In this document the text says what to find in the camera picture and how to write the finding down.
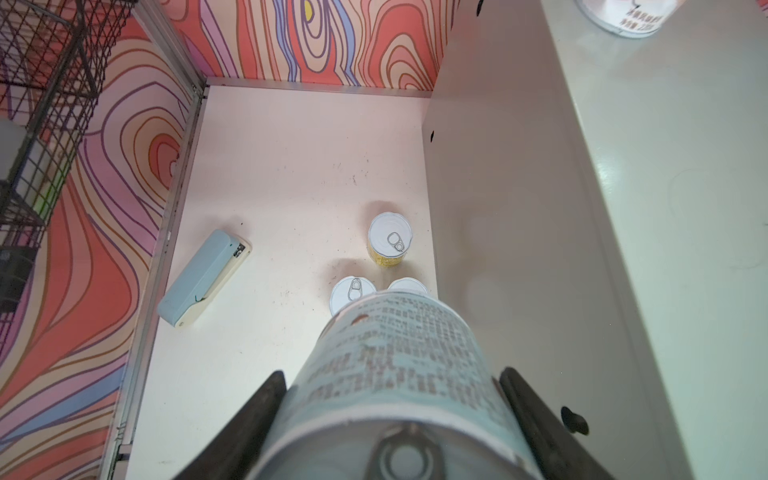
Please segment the teal label can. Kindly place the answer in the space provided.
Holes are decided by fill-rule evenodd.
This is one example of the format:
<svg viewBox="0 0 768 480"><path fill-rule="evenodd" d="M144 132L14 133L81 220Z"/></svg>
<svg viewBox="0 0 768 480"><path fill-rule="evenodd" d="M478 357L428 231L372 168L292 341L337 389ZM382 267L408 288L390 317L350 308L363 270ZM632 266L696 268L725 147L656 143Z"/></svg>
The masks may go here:
<svg viewBox="0 0 768 480"><path fill-rule="evenodd" d="M327 325L282 401L253 479L538 479L466 322L405 291Z"/></svg>
<svg viewBox="0 0 768 480"><path fill-rule="evenodd" d="M332 288L329 298L329 309L335 316L348 304L377 291L376 286L365 277L347 276L337 282Z"/></svg>

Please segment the grey stapler box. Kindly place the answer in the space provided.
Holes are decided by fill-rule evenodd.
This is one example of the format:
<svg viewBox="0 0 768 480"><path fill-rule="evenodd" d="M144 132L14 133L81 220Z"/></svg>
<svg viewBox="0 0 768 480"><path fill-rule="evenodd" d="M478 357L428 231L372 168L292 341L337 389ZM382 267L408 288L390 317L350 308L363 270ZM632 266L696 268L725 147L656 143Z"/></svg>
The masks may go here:
<svg viewBox="0 0 768 480"><path fill-rule="evenodd" d="M157 306L174 328L195 322L251 253L244 239L214 230L199 247Z"/></svg>

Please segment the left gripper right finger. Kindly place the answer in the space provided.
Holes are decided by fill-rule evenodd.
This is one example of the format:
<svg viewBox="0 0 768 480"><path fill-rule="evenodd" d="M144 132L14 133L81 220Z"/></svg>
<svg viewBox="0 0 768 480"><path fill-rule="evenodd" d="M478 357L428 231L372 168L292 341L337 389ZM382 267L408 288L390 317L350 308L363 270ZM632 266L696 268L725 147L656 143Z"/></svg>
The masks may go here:
<svg viewBox="0 0 768 480"><path fill-rule="evenodd" d="M499 387L545 479L614 479L573 436L589 432L582 416L563 407L563 422L514 368L501 372Z"/></svg>

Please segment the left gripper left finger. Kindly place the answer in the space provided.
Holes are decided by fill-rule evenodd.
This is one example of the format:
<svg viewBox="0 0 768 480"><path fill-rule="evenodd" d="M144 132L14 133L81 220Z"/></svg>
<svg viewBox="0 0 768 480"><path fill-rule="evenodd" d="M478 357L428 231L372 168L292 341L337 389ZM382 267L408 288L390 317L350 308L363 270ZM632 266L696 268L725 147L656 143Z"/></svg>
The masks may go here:
<svg viewBox="0 0 768 480"><path fill-rule="evenodd" d="M286 392L284 372L274 371L175 479L245 479L259 459Z"/></svg>

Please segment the teal label can front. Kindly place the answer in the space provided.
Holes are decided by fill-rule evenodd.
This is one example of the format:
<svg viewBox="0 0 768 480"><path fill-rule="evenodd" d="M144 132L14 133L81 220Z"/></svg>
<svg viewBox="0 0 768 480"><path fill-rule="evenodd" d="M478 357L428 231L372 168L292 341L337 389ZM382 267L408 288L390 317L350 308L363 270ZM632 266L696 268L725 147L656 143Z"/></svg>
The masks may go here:
<svg viewBox="0 0 768 480"><path fill-rule="evenodd" d="M253 479L538 479L466 322L405 291L327 325L282 401Z"/></svg>

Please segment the yellow label can left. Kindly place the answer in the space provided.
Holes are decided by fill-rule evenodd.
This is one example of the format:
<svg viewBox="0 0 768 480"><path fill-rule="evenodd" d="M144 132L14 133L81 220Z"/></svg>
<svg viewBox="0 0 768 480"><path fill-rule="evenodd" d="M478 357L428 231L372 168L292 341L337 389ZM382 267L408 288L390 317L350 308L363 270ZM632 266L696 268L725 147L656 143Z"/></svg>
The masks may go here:
<svg viewBox="0 0 768 480"><path fill-rule="evenodd" d="M399 213L383 212L370 223L367 248L372 260L381 267L401 263L413 241L408 220Z"/></svg>

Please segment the pink label can left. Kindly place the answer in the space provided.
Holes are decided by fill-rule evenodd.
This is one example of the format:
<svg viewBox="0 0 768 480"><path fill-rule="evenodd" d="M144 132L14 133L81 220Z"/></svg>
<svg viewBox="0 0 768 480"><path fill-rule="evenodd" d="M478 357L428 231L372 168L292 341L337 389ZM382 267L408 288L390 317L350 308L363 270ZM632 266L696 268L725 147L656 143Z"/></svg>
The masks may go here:
<svg viewBox="0 0 768 480"><path fill-rule="evenodd" d="M428 295L428 288L419 280L413 277L403 277L396 279L388 286L389 290L408 291L421 295Z"/></svg>

